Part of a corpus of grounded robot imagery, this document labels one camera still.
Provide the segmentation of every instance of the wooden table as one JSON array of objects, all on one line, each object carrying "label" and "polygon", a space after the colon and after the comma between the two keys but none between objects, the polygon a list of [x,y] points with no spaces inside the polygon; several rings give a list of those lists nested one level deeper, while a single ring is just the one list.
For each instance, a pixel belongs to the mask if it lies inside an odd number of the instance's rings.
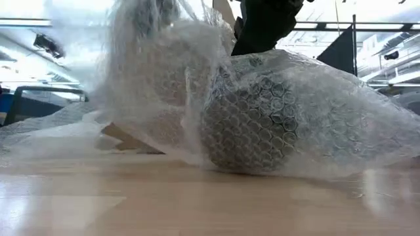
[{"label": "wooden table", "polygon": [[3,161],[0,235],[419,235],[420,160],[322,182],[159,155]]}]

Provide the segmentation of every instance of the black object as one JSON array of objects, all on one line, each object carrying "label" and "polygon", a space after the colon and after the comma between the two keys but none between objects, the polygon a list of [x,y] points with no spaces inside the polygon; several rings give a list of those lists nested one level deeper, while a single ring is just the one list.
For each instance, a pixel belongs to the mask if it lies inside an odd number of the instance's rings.
[{"label": "black object", "polygon": [[352,26],[347,28],[317,59],[329,66],[354,74]]},{"label": "black object", "polygon": [[387,54],[383,57],[385,58],[385,60],[395,60],[395,59],[398,59],[400,57],[400,53],[398,51],[395,51],[395,52]]},{"label": "black object", "polygon": [[45,52],[49,53],[53,58],[59,59],[65,57],[62,48],[58,46],[52,39],[47,38],[45,35],[37,34],[33,45],[45,50]]},{"label": "black object", "polygon": [[2,88],[1,87],[1,83],[0,83],[0,95],[1,94],[3,94],[3,93],[10,93],[11,92],[11,90],[9,89],[9,88]]},{"label": "black object", "polygon": [[[53,113],[61,110],[63,107],[54,105],[54,104],[48,104],[45,102],[40,102],[37,100],[30,100],[27,98],[23,98],[23,92],[25,90],[30,91],[47,91],[47,92],[68,92],[73,94],[80,94],[85,95],[85,93],[82,90],[79,89],[68,89],[68,88],[52,88],[52,87],[36,87],[36,86],[21,86],[16,89],[14,92],[14,98],[12,102],[12,106],[10,107],[9,112],[7,113],[4,126],[13,124],[15,122],[21,121],[22,119],[18,119],[18,115],[21,113],[26,114],[35,114],[35,117],[44,117],[47,115],[52,115]],[[88,102],[89,99],[85,95],[85,102]],[[28,106],[25,106],[25,109],[31,109],[31,111],[22,111],[22,104],[29,104]]]},{"label": "black object", "polygon": [[352,36],[353,36],[353,74],[358,76],[358,69],[357,69],[357,31],[356,31],[356,14],[353,14],[353,24],[352,24]]},{"label": "black object", "polygon": [[238,22],[237,19],[238,26],[235,27],[235,31],[238,42],[232,56],[273,49],[278,40],[293,30],[296,25],[295,16],[302,6],[299,0],[241,1],[243,22]]}]

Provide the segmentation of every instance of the wrapped object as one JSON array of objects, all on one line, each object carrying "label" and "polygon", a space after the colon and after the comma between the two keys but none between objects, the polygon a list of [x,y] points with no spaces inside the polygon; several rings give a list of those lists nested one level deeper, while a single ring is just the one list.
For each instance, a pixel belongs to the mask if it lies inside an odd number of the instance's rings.
[{"label": "wrapped object", "polygon": [[217,12],[175,3],[112,14],[93,99],[131,136],[206,169],[309,178],[420,154],[420,118],[353,75],[284,50],[230,57]]}]

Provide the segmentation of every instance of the black panel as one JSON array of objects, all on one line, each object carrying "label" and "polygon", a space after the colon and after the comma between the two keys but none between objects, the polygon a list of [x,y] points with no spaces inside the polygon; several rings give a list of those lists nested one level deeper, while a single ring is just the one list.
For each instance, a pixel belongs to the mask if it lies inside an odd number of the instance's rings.
[{"label": "black panel", "polygon": [[347,28],[317,59],[354,74],[352,27]]}]

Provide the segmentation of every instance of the ceiling light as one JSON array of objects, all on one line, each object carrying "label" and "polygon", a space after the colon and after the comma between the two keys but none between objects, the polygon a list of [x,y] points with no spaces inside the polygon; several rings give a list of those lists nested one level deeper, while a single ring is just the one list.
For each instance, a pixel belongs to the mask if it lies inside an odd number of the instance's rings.
[{"label": "ceiling light", "polygon": [[[368,86],[370,87],[389,87],[389,85],[381,85],[381,84],[368,84]],[[397,84],[397,85],[393,85],[393,87],[420,87],[420,84]]]},{"label": "ceiling light", "polygon": [[89,10],[95,12],[104,12],[114,5],[114,0],[51,0],[52,6],[62,10]]},{"label": "ceiling light", "polygon": [[30,19],[1,19],[0,26],[37,26],[49,27],[51,26],[50,20],[30,20]]},{"label": "ceiling light", "polygon": [[351,26],[351,24],[327,24],[327,29],[347,29]]},{"label": "ceiling light", "polygon": [[315,36],[308,36],[296,39],[295,43],[316,43],[318,38]]},{"label": "ceiling light", "polygon": [[315,29],[318,24],[316,23],[297,23],[295,28],[299,29]]},{"label": "ceiling light", "polygon": [[372,29],[372,30],[398,30],[403,24],[356,24],[356,29]]},{"label": "ceiling light", "polygon": [[416,72],[412,72],[412,73],[408,73],[405,75],[399,75],[397,77],[395,77],[394,79],[390,79],[388,81],[388,84],[393,85],[393,84],[397,84],[397,83],[402,83],[402,82],[406,82],[412,79],[416,79],[420,77],[420,71],[416,71]]}]

